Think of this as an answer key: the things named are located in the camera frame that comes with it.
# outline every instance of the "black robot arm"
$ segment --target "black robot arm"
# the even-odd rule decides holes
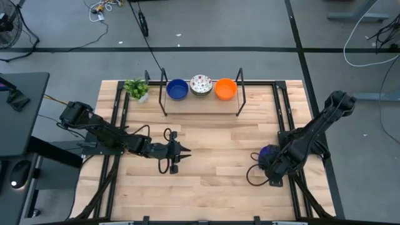
[[[125,148],[130,153],[145,158],[154,158],[158,160],[167,159],[169,172],[171,174],[178,173],[178,166],[181,159],[190,155],[181,155],[181,151],[189,152],[191,150],[181,146],[176,141],[178,136],[176,131],[171,131],[169,128],[169,139],[167,144],[151,143],[150,127],[145,125],[139,128],[136,132],[128,134],[109,122],[105,121],[101,116],[93,113],[93,108],[81,102],[69,102],[65,110],[60,116],[61,123],[57,124],[63,129],[86,129],[97,137],[97,140],[102,145],[109,148]],[[141,129],[147,127],[147,136],[136,134]]]
[[[296,174],[303,168],[311,147],[318,138],[338,119],[349,116],[354,110],[356,98],[345,92],[335,91],[325,101],[325,108],[305,127],[293,130],[285,137],[284,146],[276,157],[270,157],[265,174],[272,181],[280,180],[285,174]]]

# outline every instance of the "white patterned bowl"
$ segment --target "white patterned bowl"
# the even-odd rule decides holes
[[[190,79],[190,90],[194,95],[205,96],[211,92],[213,82],[206,75],[195,75]]]

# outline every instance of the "wooden table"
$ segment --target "wooden table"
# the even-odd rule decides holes
[[[103,81],[97,100],[96,114],[108,121],[117,83]],[[304,126],[311,115],[302,81],[286,81],[286,84],[296,127]],[[278,144],[272,88],[246,86],[247,103],[239,117],[234,114],[164,116],[158,104],[159,87],[151,87],[149,93],[150,98],[144,104],[129,102],[127,132],[148,124],[152,141],[166,143],[163,131],[171,128],[178,132],[177,140],[192,149],[192,156],[178,164],[178,174],[162,175],[158,173],[157,160],[126,152],[119,164],[112,220],[141,221],[143,216],[150,216],[152,221],[251,221],[254,216],[260,216],[261,220],[294,220],[287,176],[283,187],[253,187],[245,178],[249,166],[255,163],[250,153],[268,144]],[[282,93],[279,94],[284,105]],[[119,110],[116,124],[121,113]],[[284,119],[289,129],[286,115]],[[83,210],[97,191],[102,163],[103,156],[94,156],[82,168],[72,217]],[[309,190],[328,213],[334,214],[321,159],[310,155],[304,172]],[[265,176],[257,168],[252,171],[251,179],[254,183],[261,182]],[[299,189],[297,194],[302,215],[306,216]],[[103,199],[102,212],[107,198]]]

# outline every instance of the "bowl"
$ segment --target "bowl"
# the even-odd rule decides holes
[[[184,99],[189,92],[189,85],[182,79],[173,79],[167,84],[168,96],[173,100]]]
[[[206,75],[195,75],[189,82],[190,91],[196,96],[206,96],[213,89],[211,78]]]
[[[222,78],[215,84],[215,93],[220,100],[231,100],[237,90],[236,83],[228,78]]]

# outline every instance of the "gray floor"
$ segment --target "gray floor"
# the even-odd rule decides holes
[[[342,48],[354,22],[327,21],[331,11],[351,11],[361,1],[336,2],[292,0],[299,34],[306,48]],[[262,46],[294,47],[284,1],[242,0],[169,0],[141,3],[149,23],[151,46]],[[395,16],[400,7],[396,0],[379,1],[373,13]],[[27,1],[22,12],[30,28],[41,38],[39,47],[68,48],[96,39],[105,27],[88,20],[81,1]],[[105,12],[109,33],[91,47],[144,47],[128,5]],[[362,23],[349,48],[371,48],[365,36],[374,34],[383,24]],[[25,34],[15,47],[29,46]],[[0,58],[16,53],[0,53]],[[276,52],[156,52],[169,78],[190,78],[210,74],[214,78],[234,76],[242,67],[248,79],[303,79],[297,53]],[[352,63],[371,63],[393,57],[392,54],[349,54]],[[389,64],[355,68],[346,64],[343,54],[306,54],[319,107],[333,90],[349,94],[379,90]],[[159,70],[148,52],[34,53],[27,59],[9,64],[0,62],[2,73],[46,71],[51,74],[47,93],[55,98],[95,105],[103,79],[142,77],[147,69],[153,78]],[[385,91],[398,88],[394,66]],[[40,113],[57,118],[63,107],[44,100]],[[400,139],[397,104],[382,104],[384,125]],[[58,129],[54,122],[38,118],[34,135],[46,141],[76,139]],[[400,222],[400,149],[383,132],[375,102],[358,102],[351,117],[334,124],[327,132],[329,148],[346,218],[365,221]],[[54,197],[70,196],[70,189]],[[65,210],[52,214],[63,218]]]

